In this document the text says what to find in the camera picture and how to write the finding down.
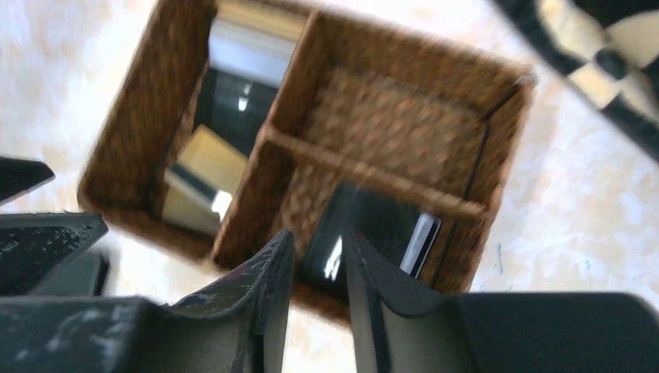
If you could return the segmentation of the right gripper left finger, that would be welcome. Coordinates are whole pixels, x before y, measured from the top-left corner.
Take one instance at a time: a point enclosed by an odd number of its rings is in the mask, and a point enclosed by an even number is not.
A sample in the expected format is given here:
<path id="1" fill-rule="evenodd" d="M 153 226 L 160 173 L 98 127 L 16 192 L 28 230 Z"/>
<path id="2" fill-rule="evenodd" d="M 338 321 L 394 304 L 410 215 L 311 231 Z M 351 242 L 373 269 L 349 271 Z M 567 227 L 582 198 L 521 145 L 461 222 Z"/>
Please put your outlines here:
<path id="1" fill-rule="evenodd" d="M 280 230 L 258 253 L 178 302 L 1 300 L 3 372 L 279 372 L 294 267 Z"/>

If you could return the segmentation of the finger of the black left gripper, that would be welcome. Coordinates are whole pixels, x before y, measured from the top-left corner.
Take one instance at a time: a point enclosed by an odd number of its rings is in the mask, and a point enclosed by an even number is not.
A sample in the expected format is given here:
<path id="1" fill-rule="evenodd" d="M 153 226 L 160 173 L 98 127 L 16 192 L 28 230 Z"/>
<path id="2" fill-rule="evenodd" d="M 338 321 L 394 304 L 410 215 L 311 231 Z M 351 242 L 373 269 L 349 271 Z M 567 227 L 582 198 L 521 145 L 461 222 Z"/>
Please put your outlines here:
<path id="1" fill-rule="evenodd" d="M 98 214 L 2 214 L 1 295 L 31 295 L 52 270 L 84 253 L 107 232 Z"/>

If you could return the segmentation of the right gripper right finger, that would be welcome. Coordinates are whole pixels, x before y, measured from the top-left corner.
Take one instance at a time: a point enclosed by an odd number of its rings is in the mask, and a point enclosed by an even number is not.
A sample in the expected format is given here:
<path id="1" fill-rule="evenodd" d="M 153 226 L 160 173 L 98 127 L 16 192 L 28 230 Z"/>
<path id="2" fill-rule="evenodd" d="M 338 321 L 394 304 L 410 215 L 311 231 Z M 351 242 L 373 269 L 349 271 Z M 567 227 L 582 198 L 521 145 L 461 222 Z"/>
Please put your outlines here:
<path id="1" fill-rule="evenodd" d="M 656 372 L 658 311 L 623 292 L 443 295 L 343 241 L 360 372 Z"/>

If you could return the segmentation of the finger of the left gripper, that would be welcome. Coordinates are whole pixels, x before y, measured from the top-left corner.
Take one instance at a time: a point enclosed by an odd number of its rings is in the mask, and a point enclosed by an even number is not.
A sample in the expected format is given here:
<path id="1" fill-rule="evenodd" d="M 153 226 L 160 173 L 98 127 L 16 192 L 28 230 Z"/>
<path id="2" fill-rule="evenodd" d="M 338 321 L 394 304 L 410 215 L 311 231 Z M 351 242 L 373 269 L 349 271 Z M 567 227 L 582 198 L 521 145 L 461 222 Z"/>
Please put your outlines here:
<path id="1" fill-rule="evenodd" d="M 8 203 L 51 181 L 54 172 L 45 163 L 1 157 L 1 203 Z"/>

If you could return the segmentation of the brown wicker divided basket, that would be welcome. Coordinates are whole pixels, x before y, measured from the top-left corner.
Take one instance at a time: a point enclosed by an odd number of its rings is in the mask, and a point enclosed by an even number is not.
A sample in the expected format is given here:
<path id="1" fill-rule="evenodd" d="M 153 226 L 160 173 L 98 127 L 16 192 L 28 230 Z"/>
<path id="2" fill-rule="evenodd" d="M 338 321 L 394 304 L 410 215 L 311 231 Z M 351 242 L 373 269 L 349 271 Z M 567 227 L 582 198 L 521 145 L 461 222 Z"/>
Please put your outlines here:
<path id="1" fill-rule="evenodd" d="M 163 173 L 192 134 L 215 1 L 158 1 L 78 185 L 112 224 L 222 269 L 282 228 L 297 256 L 347 181 L 438 216 L 420 280 L 467 291 L 499 210 L 535 86 L 529 68 L 470 47 L 308 5 L 226 222 L 165 224 Z"/>

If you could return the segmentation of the black leather card holder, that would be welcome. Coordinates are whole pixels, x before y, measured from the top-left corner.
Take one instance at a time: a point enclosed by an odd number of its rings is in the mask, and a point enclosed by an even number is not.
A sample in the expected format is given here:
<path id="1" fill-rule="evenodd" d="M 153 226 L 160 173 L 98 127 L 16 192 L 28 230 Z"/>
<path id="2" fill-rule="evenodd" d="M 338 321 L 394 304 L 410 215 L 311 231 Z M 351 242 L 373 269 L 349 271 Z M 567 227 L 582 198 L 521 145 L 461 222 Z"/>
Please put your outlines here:
<path id="1" fill-rule="evenodd" d="M 110 270 L 109 259 L 98 251 L 85 251 L 52 270 L 32 295 L 101 296 Z"/>

